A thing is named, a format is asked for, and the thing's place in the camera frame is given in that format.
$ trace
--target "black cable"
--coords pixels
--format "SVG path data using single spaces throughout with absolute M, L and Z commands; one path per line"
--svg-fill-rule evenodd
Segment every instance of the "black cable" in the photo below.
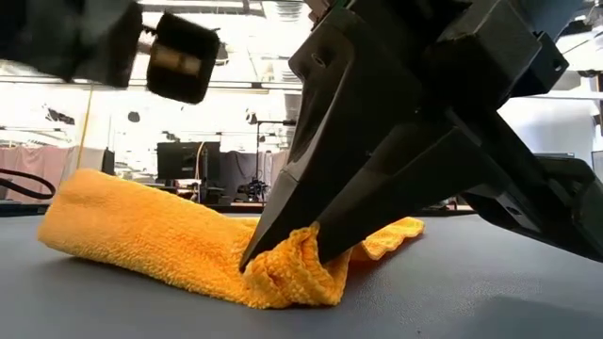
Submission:
M 43 194 L 43 193 L 38 193 L 38 192 L 34 192 L 30 189 L 27 189 L 23 186 L 19 186 L 17 184 L 14 184 L 13 182 L 11 182 L 10 180 L 7 179 L 2 179 L 0 178 L 0 186 L 4 186 L 8 189 L 11 189 L 17 193 L 21 193 L 29 198 L 33 198 L 33 199 L 38 199 L 38 200 L 49 200 L 49 199 L 53 199 L 53 197 L 55 196 L 55 193 L 57 193 L 57 189 L 47 180 L 37 176 L 37 175 L 33 175 L 33 174 L 28 174 L 28 173 L 23 173 L 17 170 L 10 170 L 10 169 L 0 169 L 0 173 L 3 174 L 8 174 L 8 175 L 14 175 L 14 176 L 19 176 L 22 178 L 26 178 L 26 179 L 30 179 L 33 181 L 37 181 L 40 184 L 46 186 L 46 188 L 48 188 L 48 190 L 50 191 L 50 194 Z

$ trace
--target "white wall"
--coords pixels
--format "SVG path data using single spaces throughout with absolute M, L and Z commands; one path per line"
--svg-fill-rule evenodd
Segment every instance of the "white wall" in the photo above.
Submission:
M 591 152 L 603 146 L 595 134 L 593 102 L 517 98 L 498 112 L 533 153 L 575 153 L 592 166 Z

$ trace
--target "desk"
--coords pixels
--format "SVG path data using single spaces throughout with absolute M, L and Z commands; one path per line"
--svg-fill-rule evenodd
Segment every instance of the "desk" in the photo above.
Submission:
M 0 224 L 0 337 L 601 338 L 603 264 L 487 225 L 433 218 L 423 239 L 355 269 L 341 305 L 257 311 L 78 260 Z

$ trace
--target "pink curtain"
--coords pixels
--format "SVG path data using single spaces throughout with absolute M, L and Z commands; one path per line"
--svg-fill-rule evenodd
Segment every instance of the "pink curtain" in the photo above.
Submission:
M 53 146 L 2 148 L 0 149 L 0 168 L 34 174 L 58 187 L 68 153 L 69 149 L 60 149 Z M 38 182 L 11 175 L 3 175 L 3 177 L 12 179 L 14 184 L 35 192 L 48 193 L 47 188 Z M 24 203 L 48 202 L 29 198 L 12 190 L 8 191 L 7 199 Z

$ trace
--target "orange towel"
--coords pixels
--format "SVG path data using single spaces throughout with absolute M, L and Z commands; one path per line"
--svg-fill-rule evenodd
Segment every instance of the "orange towel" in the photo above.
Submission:
M 55 250 L 253 308 L 339 303 L 351 250 L 322 266 L 314 224 L 292 232 L 241 274 L 238 262 L 256 224 L 257 219 L 228 218 L 153 188 L 80 170 L 59 190 L 38 238 Z M 421 221 L 401 220 L 370 236 L 353 258 L 377 260 L 422 232 Z

